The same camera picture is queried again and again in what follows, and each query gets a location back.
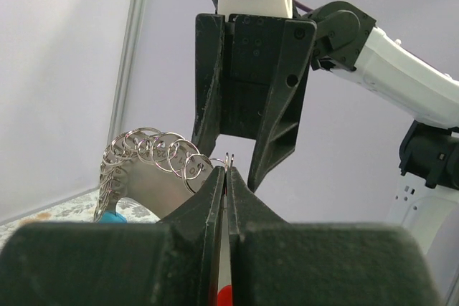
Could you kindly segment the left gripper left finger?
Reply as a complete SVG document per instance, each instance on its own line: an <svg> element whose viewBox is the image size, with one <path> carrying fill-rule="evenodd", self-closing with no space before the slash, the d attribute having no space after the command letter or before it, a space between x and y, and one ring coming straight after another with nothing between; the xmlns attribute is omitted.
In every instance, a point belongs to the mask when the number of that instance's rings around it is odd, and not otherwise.
<svg viewBox="0 0 459 306"><path fill-rule="evenodd" d="M1 252L3 305L215 305L225 172L156 223L33 222Z"/></svg>

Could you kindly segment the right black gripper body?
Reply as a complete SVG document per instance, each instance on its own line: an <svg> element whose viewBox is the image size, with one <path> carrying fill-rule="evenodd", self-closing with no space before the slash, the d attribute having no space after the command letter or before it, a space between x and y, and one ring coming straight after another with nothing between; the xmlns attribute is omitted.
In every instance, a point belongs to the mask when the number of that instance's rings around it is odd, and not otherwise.
<svg viewBox="0 0 459 306"><path fill-rule="evenodd" d="M276 72L286 20L234 15L221 21L219 132L255 140Z"/></svg>

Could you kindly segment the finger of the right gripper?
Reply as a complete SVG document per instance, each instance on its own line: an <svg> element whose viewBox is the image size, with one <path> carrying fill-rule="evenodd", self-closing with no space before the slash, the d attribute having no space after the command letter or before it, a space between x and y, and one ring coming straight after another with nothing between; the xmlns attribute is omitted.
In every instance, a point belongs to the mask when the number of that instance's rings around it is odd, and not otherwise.
<svg viewBox="0 0 459 306"><path fill-rule="evenodd" d="M247 179L251 191L256 191L264 177L295 150L301 111L294 115L287 112L308 67L315 36L315 22L285 21Z"/></svg>
<svg viewBox="0 0 459 306"><path fill-rule="evenodd" d="M210 156L220 134L224 17L199 14L195 20L195 116L191 141Z"/></svg>

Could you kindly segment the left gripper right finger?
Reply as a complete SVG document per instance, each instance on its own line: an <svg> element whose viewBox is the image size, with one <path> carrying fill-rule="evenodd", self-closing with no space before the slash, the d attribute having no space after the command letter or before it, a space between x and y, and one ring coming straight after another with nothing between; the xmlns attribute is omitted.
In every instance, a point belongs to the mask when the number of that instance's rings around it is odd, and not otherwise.
<svg viewBox="0 0 459 306"><path fill-rule="evenodd" d="M439 305L414 238L375 223L291 224L227 172L235 305Z"/></svg>

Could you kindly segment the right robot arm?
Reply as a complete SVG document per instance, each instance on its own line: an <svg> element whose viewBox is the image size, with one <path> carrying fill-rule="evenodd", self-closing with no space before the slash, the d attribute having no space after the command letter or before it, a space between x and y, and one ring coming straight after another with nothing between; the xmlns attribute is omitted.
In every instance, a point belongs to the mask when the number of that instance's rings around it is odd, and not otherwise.
<svg viewBox="0 0 459 306"><path fill-rule="evenodd" d="M399 148L401 179L388 221L427 252L458 204L458 82L391 40L345 1L299 15L292 5L215 2L196 18L192 143L252 139L248 186L295 150L310 70L360 85L413 117Z"/></svg>

